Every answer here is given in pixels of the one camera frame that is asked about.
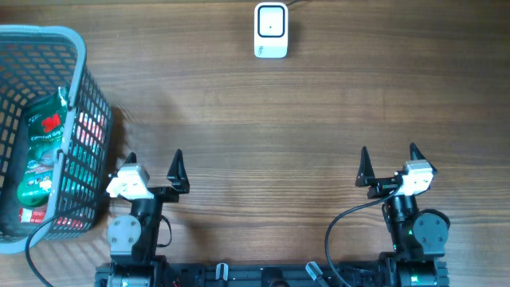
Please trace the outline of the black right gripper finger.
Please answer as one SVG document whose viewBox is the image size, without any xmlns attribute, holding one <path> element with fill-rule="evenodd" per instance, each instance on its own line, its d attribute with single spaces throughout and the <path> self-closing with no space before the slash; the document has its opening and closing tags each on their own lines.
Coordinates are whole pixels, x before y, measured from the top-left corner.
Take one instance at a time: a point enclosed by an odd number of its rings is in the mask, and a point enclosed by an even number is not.
<svg viewBox="0 0 510 287">
<path fill-rule="evenodd" d="M 375 173 L 371 165 L 371 159 L 366 146 L 363 146 L 360 154 L 360 164 L 357 173 L 357 180 L 372 180 L 375 178 Z"/>
<path fill-rule="evenodd" d="M 410 159 L 411 160 L 425 160 L 432 168 L 432 173 L 437 174 L 437 168 L 421 153 L 416 143 L 410 144 Z"/>
</svg>

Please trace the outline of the green 3M gloves package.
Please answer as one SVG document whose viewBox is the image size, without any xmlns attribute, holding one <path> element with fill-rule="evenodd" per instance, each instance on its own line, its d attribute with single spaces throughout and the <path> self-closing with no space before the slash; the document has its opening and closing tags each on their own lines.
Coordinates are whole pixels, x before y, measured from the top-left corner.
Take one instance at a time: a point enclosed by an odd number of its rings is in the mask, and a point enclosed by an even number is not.
<svg viewBox="0 0 510 287">
<path fill-rule="evenodd" d="M 22 180 L 18 185 L 18 201 L 27 207 L 46 204 L 53 181 L 68 112 L 69 89 L 60 87 L 52 95 L 29 107 L 29 150 Z"/>
</svg>

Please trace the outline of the red white snack bar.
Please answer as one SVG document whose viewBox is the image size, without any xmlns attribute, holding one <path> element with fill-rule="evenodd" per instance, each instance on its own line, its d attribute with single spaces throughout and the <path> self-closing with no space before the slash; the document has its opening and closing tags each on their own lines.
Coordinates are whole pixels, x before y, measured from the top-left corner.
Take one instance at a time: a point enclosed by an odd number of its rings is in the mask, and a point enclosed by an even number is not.
<svg viewBox="0 0 510 287">
<path fill-rule="evenodd" d="M 18 213 L 18 221 L 20 223 L 41 224 L 44 221 L 46 209 L 27 209 L 20 208 Z"/>
</svg>

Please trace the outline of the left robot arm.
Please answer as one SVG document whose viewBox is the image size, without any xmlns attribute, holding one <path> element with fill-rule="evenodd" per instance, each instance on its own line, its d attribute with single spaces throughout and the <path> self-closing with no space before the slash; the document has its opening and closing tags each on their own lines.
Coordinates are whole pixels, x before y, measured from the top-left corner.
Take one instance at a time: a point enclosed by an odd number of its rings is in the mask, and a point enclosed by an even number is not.
<svg viewBox="0 0 510 287">
<path fill-rule="evenodd" d="M 110 175 L 107 193 L 131 204 L 130 213 L 115 218 L 107 230 L 111 263 L 96 270 L 96 286 L 177 286 L 167 258 L 156 250 L 169 246 L 159 243 L 160 223 L 169 224 L 163 204 L 179 201 L 190 192 L 182 151 L 175 152 L 164 187 L 149 187 L 150 175 L 130 153 L 121 168 Z"/>
</svg>

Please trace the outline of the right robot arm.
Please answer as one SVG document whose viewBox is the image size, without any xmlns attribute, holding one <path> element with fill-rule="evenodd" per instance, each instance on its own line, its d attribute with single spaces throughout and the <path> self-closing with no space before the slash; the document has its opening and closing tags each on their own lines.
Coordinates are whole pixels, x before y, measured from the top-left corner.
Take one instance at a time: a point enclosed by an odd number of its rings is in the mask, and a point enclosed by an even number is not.
<svg viewBox="0 0 510 287">
<path fill-rule="evenodd" d="M 382 201 L 382 215 L 394 250 L 382 252 L 377 286 L 449 286 L 445 256 L 450 220 L 435 209 L 418 208 L 417 197 L 430 189 L 436 167 L 410 144 L 410 160 L 393 176 L 378 178 L 366 147 L 361 150 L 355 185 L 368 187 L 369 199 Z"/>
</svg>

